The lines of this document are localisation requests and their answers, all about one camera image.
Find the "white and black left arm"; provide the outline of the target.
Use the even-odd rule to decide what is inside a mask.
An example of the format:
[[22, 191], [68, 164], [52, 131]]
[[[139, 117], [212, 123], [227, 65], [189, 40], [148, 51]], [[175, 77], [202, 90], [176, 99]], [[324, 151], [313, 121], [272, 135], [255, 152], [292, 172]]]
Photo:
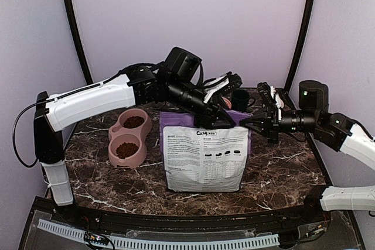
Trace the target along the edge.
[[33, 120], [35, 155], [45, 171], [54, 203], [68, 223], [78, 224], [83, 219], [82, 210], [73, 204], [64, 161], [61, 132], [68, 126], [111, 110], [150, 102], [167, 102], [193, 114], [198, 128], [235, 126], [219, 99], [241, 86], [240, 76], [229, 71], [204, 80], [201, 74], [193, 84], [196, 71], [203, 71], [201, 58], [174, 47], [160, 63], [136, 63], [104, 81], [63, 94], [38, 94]]

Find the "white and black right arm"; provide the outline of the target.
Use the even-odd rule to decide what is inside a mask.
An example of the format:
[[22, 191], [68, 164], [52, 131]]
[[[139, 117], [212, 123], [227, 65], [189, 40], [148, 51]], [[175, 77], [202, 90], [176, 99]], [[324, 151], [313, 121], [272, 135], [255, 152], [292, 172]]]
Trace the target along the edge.
[[[357, 120], [339, 112], [330, 113], [328, 86], [315, 80], [299, 83], [299, 108], [285, 111], [274, 87], [259, 83], [263, 107], [240, 121], [248, 128], [277, 143], [278, 135], [312, 134], [314, 139], [374, 168], [374, 136]], [[374, 186], [315, 186], [299, 209], [299, 218], [311, 223], [322, 211], [364, 210], [374, 213]]]

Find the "pink double pet bowl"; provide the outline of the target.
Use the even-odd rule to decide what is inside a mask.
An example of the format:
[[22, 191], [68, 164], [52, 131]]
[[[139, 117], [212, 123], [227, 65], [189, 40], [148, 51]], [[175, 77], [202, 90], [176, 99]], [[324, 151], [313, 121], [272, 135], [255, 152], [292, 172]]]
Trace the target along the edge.
[[136, 168], [147, 156], [146, 137], [152, 129], [148, 114], [139, 108], [121, 113], [109, 128], [108, 157], [114, 167]]

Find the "purple pet food bag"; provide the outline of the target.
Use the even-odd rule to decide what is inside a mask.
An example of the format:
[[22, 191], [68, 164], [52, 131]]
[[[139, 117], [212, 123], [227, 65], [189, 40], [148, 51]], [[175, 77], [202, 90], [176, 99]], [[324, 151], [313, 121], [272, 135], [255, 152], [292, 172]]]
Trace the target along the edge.
[[161, 155], [166, 185], [174, 192], [231, 193], [241, 182], [251, 152], [252, 131], [201, 129], [187, 113], [162, 111]]

